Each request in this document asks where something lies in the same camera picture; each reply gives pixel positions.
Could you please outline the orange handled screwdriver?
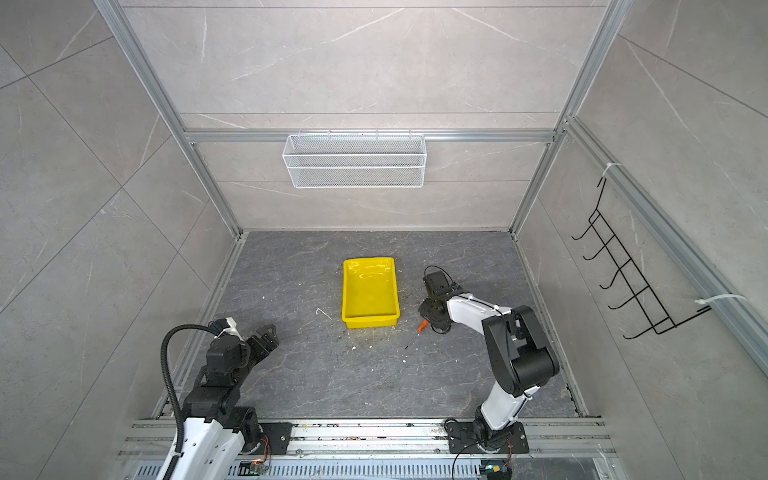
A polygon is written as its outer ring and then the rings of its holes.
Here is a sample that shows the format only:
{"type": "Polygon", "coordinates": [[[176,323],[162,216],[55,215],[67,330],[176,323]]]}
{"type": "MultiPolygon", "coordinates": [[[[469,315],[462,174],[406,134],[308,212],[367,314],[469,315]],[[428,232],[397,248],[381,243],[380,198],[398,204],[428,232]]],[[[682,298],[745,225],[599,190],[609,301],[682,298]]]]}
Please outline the orange handled screwdriver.
{"type": "Polygon", "coordinates": [[[429,321],[426,319],[423,319],[421,324],[416,330],[416,333],[411,337],[411,339],[408,341],[408,343],[405,346],[405,349],[408,349],[409,346],[412,344],[412,342],[429,326],[429,321]]]}

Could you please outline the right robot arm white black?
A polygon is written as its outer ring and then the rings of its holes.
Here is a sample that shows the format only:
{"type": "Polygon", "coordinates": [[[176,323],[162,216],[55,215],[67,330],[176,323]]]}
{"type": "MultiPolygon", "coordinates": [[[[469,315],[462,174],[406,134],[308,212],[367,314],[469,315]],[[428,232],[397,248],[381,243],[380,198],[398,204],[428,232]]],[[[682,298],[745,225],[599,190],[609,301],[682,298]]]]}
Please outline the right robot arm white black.
{"type": "Polygon", "coordinates": [[[512,443],[525,405],[558,375],[560,364],[532,308],[499,306],[464,290],[443,268],[429,265],[422,326],[444,335],[455,324],[483,336],[494,385],[478,407],[462,448],[497,452],[512,443]]]}

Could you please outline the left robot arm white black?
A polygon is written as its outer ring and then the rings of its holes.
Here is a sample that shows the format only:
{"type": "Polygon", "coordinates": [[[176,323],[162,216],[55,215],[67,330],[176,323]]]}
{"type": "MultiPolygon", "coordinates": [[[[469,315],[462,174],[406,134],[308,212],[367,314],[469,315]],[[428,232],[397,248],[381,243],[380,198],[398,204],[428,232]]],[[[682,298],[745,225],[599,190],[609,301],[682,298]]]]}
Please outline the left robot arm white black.
{"type": "Polygon", "coordinates": [[[276,327],[267,325],[248,338],[224,319],[209,326],[183,324],[165,334],[160,347],[163,381],[176,425],[160,479],[223,479],[235,458],[254,453],[256,465],[271,463],[272,444],[253,407],[240,406],[240,389],[251,370],[279,345],[276,327]],[[171,378],[168,347],[184,330],[213,335],[192,390],[180,400],[171,378]]]}

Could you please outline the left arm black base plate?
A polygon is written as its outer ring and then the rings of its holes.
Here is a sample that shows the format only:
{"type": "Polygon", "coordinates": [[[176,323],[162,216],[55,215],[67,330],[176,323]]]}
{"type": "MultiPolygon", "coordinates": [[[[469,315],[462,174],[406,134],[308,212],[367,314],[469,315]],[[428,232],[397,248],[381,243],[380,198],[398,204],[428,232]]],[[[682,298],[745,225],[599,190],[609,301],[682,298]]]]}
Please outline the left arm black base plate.
{"type": "Polygon", "coordinates": [[[242,455],[267,457],[285,455],[291,439],[293,424],[289,422],[259,423],[256,427],[246,426],[242,431],[245,444],[242,455]]]}

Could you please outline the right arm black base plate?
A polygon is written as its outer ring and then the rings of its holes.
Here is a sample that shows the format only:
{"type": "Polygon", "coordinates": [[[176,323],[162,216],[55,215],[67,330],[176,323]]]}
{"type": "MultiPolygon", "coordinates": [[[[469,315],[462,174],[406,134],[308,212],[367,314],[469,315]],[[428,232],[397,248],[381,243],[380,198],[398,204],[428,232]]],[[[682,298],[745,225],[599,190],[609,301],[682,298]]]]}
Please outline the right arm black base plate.
{"type": "Polygon", "coordinates": [[[452,454],[528,454],[530,447],[520,422],[501,430],[490,430],[481,421],[462,422],[453,418],[443,422],[452,454]]]}

